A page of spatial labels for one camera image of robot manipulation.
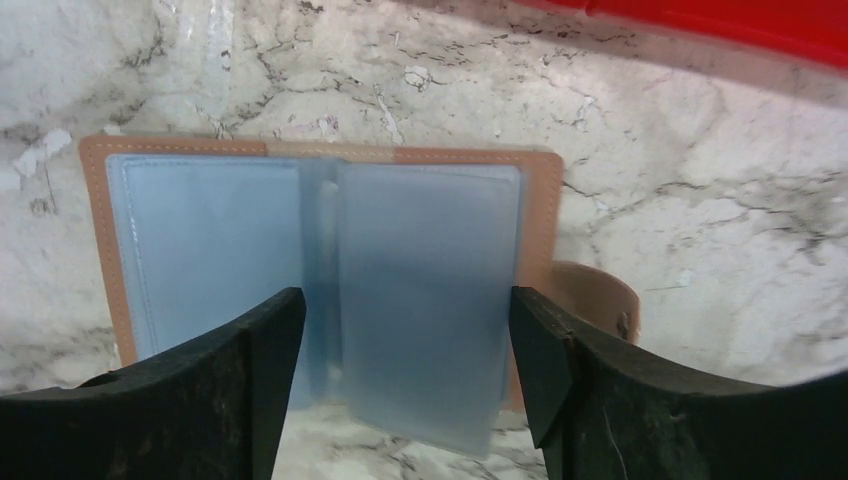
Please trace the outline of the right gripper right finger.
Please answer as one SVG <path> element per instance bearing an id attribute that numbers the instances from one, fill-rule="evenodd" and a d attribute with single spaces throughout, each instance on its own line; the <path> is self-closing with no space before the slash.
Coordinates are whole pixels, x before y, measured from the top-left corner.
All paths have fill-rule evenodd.
<path id="1" fill-rule="evenodd" d="M 552 479 L 843 479 L 847 375 L 784 387 L 699 371 L 512 291 L 510 335 Z"/>

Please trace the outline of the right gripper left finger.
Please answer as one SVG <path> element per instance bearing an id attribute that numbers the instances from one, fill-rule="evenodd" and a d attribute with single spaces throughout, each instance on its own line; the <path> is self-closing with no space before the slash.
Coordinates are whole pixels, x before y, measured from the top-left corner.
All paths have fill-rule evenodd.
<path id="1" fill-rule="evenodd" d="M 5 479 L 268 479 L 304 331 L 298 288 L 73 389 L 1 400 Z"/>

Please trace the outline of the tan leather card holder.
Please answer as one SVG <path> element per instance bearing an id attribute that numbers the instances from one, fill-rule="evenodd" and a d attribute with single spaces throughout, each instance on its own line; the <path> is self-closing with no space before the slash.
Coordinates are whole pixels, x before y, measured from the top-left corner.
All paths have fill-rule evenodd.
<path id="1" fill-rule="evenodd" d="M 298 287 L 291 409 L 340 401 L 484 457 L 498 412 L 524 407 L 512 286 L 639 338 L 626 283 L 553 257 L 557 154 L 111 135 L 78 151 L 124 365 Z"/>

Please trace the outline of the red plastic bin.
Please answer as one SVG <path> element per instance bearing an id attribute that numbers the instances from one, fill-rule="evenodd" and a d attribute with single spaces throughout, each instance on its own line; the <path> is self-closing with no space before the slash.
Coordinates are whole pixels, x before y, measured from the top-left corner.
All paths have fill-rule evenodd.
<path id="1" fill-rule="evenodd" d="M 720 39 L 847 69 L 845 1 L 590 0 L 526 4 Z"/>

